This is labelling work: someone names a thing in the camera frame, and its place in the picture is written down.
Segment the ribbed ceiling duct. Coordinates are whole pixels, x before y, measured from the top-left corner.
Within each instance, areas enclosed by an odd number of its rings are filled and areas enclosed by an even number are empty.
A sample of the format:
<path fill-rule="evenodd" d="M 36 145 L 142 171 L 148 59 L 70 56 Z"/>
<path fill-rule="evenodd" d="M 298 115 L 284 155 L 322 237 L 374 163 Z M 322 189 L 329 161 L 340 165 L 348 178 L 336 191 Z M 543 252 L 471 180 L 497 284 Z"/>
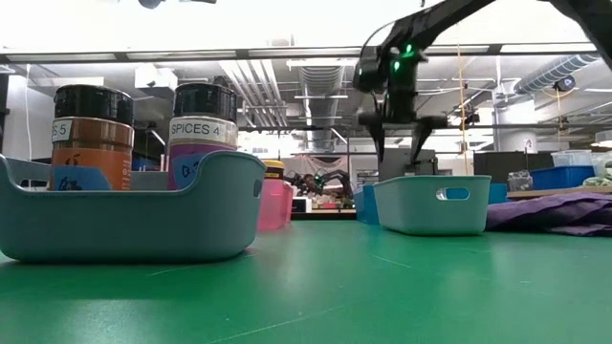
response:
<path fill-rule="evenodd" d="M 339 106 L 343 66 L 307 66 L 299 69 L 305 114 L 315 127 L 331 126 Z"/>

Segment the dark grey cabinet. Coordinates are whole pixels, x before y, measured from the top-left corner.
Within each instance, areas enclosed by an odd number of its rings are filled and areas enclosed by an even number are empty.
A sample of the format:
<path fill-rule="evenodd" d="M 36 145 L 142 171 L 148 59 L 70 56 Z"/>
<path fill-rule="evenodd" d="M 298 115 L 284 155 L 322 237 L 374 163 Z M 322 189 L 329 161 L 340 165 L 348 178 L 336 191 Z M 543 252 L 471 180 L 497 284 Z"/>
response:
<path fill-rule="evenodd" d="M 410 148 L 386 148 L 378 163 L 379 181 L 403 176 L 437 175 L 438 159 L 434 150 L 422 149 L 415 162 Z"/>

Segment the silver flexible duct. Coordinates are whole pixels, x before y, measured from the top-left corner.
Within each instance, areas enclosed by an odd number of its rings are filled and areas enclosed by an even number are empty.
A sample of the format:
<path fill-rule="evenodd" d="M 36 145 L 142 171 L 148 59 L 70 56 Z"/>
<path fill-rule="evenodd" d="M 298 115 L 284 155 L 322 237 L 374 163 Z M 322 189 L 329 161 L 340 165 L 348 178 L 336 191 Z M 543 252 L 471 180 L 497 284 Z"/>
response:
<path fill-rule="evenodd" d="M 521 78 L 514 85 L 514 93 L 517 95 L 533 94 L 600 59 L 601 57 L 598 54 L 561 56 Z"/>

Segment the purple cloth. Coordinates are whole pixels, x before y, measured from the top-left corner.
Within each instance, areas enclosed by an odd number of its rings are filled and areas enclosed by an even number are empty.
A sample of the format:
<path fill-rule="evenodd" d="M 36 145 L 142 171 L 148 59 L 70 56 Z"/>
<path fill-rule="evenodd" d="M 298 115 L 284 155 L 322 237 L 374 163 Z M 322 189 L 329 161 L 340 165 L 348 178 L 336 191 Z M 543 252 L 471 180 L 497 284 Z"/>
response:
<path fill-rule="evenodd" d="M 612 195 L 578 192 L 491 204 L 485 230 L 612 238 Z"/>

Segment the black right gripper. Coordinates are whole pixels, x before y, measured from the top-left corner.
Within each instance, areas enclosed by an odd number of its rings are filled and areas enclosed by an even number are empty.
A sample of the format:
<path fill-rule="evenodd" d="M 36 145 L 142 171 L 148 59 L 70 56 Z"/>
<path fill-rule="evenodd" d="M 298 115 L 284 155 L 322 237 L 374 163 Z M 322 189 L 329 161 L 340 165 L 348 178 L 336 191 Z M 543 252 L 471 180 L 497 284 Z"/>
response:
<path fill-rule="evenodd" d="M 378 162 L 383 161 L 385 132 L 383 123 L 417 123 L 412 132 L 410 164 L 415 165 L 426 140 L 433 129 L 448 127 L 448 120 L 441 116 L 419 116 L 415 110 L 417 74 L 419 64 L 424 61 L 419 56 L 395 56 L 389 60 L 379 60 L 379 74 L 383 81 L 378 92 L 364 93 L 370 96 L 383 94 L 382 105 L 375 103 L 375 109 L 358 114 L 358 123 L 367 125 L 374 141 Z"/>

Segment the blue plastic bin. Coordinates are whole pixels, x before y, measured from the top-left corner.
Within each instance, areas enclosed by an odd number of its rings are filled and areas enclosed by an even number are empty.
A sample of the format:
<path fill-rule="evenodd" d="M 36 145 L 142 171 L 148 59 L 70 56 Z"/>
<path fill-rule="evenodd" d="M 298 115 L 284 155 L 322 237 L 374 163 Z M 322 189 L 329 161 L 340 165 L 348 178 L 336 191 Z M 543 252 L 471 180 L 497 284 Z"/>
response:
<path fill-rule="evenodd" d="M 492 183 L 489 192 L 489 204 L 502 204 L 508 201 L 508 186 L 505 183 Z M 354 203 L 357 220 L 368 225 L 378 225 L 379 215 L 374 186 L 364 185 L 354 192 Z"/>

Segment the clear plastic box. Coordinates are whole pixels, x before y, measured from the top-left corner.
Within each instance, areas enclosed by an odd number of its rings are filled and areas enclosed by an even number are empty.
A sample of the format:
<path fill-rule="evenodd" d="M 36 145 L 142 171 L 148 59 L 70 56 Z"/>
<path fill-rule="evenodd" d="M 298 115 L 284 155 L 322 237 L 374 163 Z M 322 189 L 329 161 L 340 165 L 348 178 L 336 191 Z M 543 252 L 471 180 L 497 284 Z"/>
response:
<path fill-rule="evenodd" d="M 555 167 L 559 166 L 574 166 L 574 165 L 591 165 L 592 151 L 591 150 L 564 150 L 552 152 L 551 157 Z"/>

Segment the light teal plastic bin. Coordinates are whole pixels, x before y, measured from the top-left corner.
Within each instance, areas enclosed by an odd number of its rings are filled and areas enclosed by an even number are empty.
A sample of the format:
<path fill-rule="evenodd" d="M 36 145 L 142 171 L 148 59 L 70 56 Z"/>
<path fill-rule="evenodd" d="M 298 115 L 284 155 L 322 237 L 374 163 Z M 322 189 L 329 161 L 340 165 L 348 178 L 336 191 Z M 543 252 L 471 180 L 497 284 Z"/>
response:
<path fill-rule="evenodd" d="M 422 175 L 376 183 L 380 225 L 408 235 L 478 235 L 486 226 L 491 180 Z"/>

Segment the blue storage crate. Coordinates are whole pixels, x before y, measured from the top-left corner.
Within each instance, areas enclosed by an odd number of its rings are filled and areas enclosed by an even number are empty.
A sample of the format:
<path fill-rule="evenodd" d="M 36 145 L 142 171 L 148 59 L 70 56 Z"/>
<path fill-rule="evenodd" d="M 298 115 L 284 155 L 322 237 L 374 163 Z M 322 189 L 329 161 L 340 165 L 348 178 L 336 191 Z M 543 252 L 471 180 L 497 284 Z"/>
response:
<path fill-rule="evenodd" d="M 533 190 L 562 189 L 581 186 L 595 176 L 592 165 L 567 165 L 532 170 Z"/>

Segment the grey-blue plastic bin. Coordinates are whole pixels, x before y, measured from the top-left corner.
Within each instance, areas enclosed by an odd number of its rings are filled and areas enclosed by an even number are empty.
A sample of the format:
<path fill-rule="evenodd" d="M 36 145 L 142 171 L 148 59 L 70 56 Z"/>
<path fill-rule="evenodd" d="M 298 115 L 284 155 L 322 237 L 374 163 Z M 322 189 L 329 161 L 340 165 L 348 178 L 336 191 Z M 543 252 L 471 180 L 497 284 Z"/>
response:
<path fill-rule="evenodd" d="M 266 167 L 217 151 L 180 190 L 29 191 L 0 155 L 0 252 L 28 263 L 200 263 L 254 240 Z"/>

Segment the green table mat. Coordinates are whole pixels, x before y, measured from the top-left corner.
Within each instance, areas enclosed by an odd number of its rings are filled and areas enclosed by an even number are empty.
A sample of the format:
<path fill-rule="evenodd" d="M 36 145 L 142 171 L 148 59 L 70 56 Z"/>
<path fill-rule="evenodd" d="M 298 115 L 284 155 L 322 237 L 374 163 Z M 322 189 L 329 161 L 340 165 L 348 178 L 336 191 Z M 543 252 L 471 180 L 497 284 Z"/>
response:
<path fill-rule="evenodd" d="M 612 239 L 296 222 L 228 261 L 0 255 L 2 344 L 612 344 Z"/>

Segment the black-lid orange spice jar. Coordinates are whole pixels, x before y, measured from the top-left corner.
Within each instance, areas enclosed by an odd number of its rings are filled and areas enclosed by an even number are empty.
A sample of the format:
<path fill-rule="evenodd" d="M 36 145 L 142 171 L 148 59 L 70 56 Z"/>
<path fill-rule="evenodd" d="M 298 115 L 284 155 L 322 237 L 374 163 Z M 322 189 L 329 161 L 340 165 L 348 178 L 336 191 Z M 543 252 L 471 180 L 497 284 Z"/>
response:
<path fill-rule="evenodd" d="M 71 84 L 54 96 L 51 191 L 131 188 L 134 102 L 104 86 Z"/>

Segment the background robot arms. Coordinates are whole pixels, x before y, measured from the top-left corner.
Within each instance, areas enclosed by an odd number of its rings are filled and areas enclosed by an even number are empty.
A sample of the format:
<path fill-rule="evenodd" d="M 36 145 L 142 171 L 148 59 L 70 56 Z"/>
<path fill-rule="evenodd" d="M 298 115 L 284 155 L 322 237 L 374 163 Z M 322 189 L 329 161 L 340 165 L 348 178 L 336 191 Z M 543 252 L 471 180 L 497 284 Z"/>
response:
<path fill-rule="evenodd" d="M 291 186 L 295 186 L 298 196 L 307 196 L 309 193 L 316 195 L 324 194 L 324 187 L 331 180 L 338 180 L 341 184 L 341 191 L 336 191 L 336 194 L 341 198 L 353 198 L 353 189 L 350 183 L 350 176 L 346 171 L 334 170 L 322 175 L 305 174 L 299 175 L 296 172 L 293 176 L 284 176 L 283 180 Z"/>

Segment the pink-red translucent bin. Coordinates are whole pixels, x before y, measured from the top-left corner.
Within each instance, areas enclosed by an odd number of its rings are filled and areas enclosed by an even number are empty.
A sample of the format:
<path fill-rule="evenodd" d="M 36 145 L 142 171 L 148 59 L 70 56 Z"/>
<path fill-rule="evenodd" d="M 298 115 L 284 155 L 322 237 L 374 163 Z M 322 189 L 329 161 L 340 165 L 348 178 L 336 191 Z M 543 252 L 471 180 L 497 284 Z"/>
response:
<path fill-rule="evenodd" d="M 281 180 L 267 179 L 263 183 L 258 231 L 274 231 L 291 221 L 293 189 Z"/>

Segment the black-lid purple spice jar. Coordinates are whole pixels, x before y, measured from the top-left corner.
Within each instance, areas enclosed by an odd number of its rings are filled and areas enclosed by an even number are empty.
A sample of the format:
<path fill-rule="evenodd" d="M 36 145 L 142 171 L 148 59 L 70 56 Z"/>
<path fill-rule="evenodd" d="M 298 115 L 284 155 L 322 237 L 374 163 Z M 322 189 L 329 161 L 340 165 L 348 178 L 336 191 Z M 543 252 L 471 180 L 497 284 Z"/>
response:
<path fill-rule="evenodd" d="M 236 94 L 225 86 L 187 83 L 176 88 L 167 142 L 170 190 L 189 186 L 205 155 L 237 149 L 236 117 Z"/>

